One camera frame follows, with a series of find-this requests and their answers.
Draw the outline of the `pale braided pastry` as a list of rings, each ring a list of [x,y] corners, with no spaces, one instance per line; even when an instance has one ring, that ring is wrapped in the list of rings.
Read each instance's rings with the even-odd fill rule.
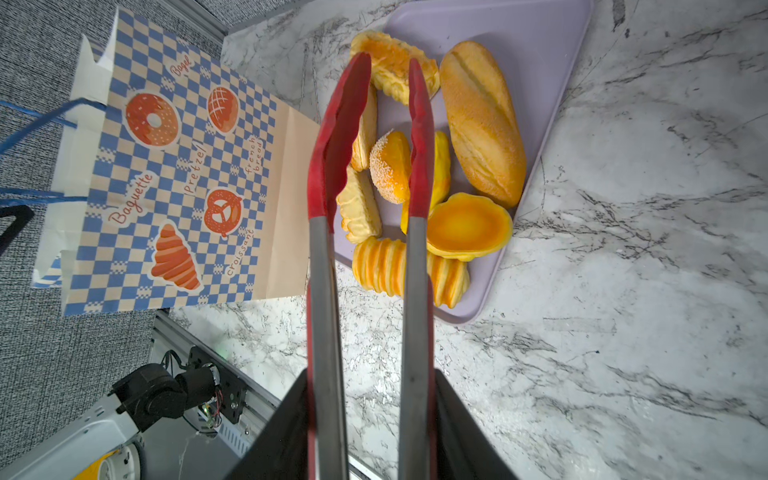
[[[369,174],[366,171],[357,172],[351,166],[347,167],[346,172],[347,183],[336,197],[336,202],[346,238],[357,245],[369,237],[379,237],[382,222]]]

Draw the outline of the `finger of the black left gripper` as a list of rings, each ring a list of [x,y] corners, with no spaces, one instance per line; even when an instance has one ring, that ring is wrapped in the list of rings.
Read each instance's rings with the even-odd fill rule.
[[[13,240],[34,217],[33,210],[26,205],[9,205],[1,207],[1,218],[11,217],[12,221],[1,232],[0,255],[3,255]]]

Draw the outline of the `blue checkered paper bag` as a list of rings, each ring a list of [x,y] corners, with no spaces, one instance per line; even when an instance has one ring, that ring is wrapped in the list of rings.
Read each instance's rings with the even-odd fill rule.
[[[81,44],[32,284],[65,316],[303,292],[316,122],[198,47],[121,8]]]

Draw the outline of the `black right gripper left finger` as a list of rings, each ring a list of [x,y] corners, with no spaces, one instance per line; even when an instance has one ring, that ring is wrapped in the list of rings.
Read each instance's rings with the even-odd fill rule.
[[[307,370],[303,370],[227,480],[309,478]]]

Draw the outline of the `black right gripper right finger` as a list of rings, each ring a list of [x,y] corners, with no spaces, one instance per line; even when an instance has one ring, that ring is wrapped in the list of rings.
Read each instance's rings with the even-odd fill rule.
[[[440,370],[435,386],[437,479],[517,479]]]

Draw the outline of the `red silicone steel tongs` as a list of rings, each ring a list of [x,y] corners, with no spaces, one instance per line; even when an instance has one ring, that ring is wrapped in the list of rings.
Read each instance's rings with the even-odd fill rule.
[[[344,70],[321,123],[309,164],[310,274],[307,289],[309,476],[346,479],[346,435],[342,349],[334,259],[336,197],[367,103],[372,72],[368,54]],[[398,476],[437,476],[433,291],[427,270],[427,216],[433,184],[434,120],[422,68],[409,63],[412,120],[411,200],[406,275],[399,417]]]

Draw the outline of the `sesame sugar bun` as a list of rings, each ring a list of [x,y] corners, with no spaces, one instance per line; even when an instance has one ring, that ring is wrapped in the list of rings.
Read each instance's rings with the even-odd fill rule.
[[[379,138],[370,153],[369,169],[382,198],[393,204],[408,200],[411,152],[406,135],[390,130]]]

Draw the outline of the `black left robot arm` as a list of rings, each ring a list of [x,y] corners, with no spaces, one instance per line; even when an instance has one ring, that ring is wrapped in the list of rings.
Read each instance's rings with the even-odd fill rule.
[[[247,382],[218,355],[171,329],[188,352],[168,348],[114,383],[90,409],[1,471],[3,479],[97,479],[142,476],[141,435],[163,419],[182,419],[198,434],[219,435],[242,415]]]

